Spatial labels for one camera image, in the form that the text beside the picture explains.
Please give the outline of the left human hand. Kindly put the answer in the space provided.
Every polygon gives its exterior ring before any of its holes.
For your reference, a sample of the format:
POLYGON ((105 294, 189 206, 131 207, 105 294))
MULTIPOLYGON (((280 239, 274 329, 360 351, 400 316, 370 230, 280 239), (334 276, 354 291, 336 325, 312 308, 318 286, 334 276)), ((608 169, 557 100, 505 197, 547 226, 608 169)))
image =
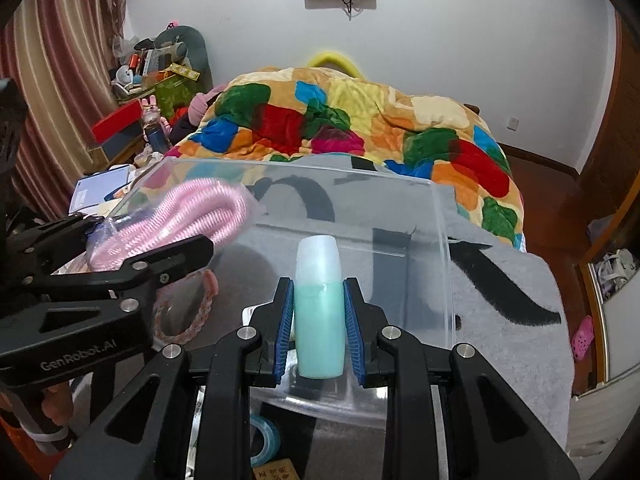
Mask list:
MULTIPOLYGON (((74 414, 72 390, 69 382, 61 382, 43 390, 41 408, 43 414, 49 417, 55 425, 64 426, 70 422, 74 414)), ((14 422, 13 406, 8 395, 1 393, 1 418, 9 425, 17 426, 14 422)))

